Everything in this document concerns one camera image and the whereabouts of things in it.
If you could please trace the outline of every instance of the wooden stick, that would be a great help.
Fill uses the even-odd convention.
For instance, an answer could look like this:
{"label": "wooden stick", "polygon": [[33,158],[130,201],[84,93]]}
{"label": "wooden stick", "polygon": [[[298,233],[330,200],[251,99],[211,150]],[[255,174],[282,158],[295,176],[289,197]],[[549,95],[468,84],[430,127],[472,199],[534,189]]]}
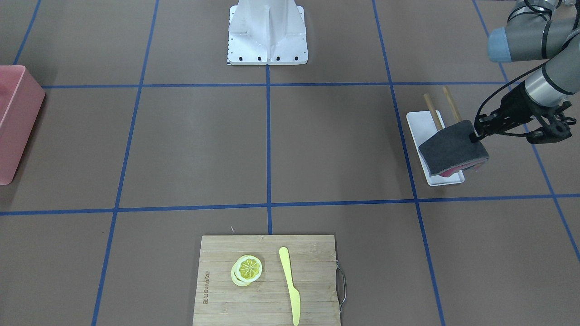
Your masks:
{"label": "wooden stick", "polygon": [[427,107],[429,108],[429,112],[431,112],[431,117],[433,118],[433,122],[437,127],[437,131],[443,129],[441,125],[441,121],[439,120],[439,116],[437,115],[437,111],[435,111],[435,107],[433,107],[433,102],[431,101],[431,97],[429,94],[424,94],[423,97],[425,98],[425,103],[427,103]]}
{"label": "wooden stick", "polygon": [[445,93],[445,97],[447,97],[447,102],[449,102],[449,105],[451,106],[451,111],[453,111],[453,117],[455,118],[456,122],[463,121],[461,115],[459,114],[459,110],[457,109],[457,105],[455,104],[455,100],[453,99],[453,96],[451,96],[449,87],[443,86],[443,93]]}

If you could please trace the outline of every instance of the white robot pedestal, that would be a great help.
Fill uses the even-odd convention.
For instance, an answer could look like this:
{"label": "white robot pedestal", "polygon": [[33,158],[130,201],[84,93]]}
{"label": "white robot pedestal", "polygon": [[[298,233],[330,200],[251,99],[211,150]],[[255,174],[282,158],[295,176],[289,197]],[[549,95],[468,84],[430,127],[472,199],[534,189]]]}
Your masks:
{"label": "white robot pedestal", "polygon": [[228,63],[305,64],[304,9],[294,0],[240,0],[230,9]]}

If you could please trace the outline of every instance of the cutting board handle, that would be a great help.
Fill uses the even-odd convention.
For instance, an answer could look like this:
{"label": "cutting board handle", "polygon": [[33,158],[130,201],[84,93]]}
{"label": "cutting board handle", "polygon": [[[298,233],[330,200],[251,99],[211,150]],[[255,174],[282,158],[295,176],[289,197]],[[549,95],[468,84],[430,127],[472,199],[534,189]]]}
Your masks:
{"label": "cutting board handle", "polygon": [[[340,265],[338,264],[338,260],[336,261],[336,271],[338,272],[337,274],[340,274],[340,278],[342,279],[342,292],[344,293],[344,298],[341,300],[340,295],[338,293],[339,291],[336,292],[336,296],[338,297],[338,302],[340,303],[339,311],[340,311],[340,313],[342,313],[342,306],[346,302],[346,276],[345,276],[344,272],[342,271],[342,269],[340,269]],[[339,285],[340,278],[338,278],[338,276],[337,276],[337,279],[336,279],[336,286],[337,287]]]}

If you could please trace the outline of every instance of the toy knife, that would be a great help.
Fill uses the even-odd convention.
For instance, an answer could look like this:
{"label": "toy knife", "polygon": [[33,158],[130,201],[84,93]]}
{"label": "toy knife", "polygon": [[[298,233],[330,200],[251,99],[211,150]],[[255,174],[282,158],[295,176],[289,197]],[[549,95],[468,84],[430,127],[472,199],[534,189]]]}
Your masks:
{"label": "toy knife", "polygon": [[290,293],[290,304],[292,306],[292,323],[294,326],[298,326],[300,322],[300,293],[294,287],[292,282],[292,267],[290,266],[290,254],[288,253],[288,248],[281,247],[278,250],[280,254],[280,261],[282,262],[282,268],[284,268],[284,276],[286,276],[286,283],[288,284],[288,293]]}

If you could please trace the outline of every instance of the wooden cutting board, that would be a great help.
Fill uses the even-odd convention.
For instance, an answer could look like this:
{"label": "wooden cutting board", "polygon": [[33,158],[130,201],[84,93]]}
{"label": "wooden cutting board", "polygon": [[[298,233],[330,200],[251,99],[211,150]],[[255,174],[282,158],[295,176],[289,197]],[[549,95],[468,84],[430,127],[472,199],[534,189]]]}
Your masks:
{"label": "wooden cutting board", "polygon": [[[280,247],[290,252],[300,292],[299,325],[340,326],[334,236],[203,236],[193,326],[292,326]],[[230,276],[243,255],[262,261],[262,275],[247,287]]]}

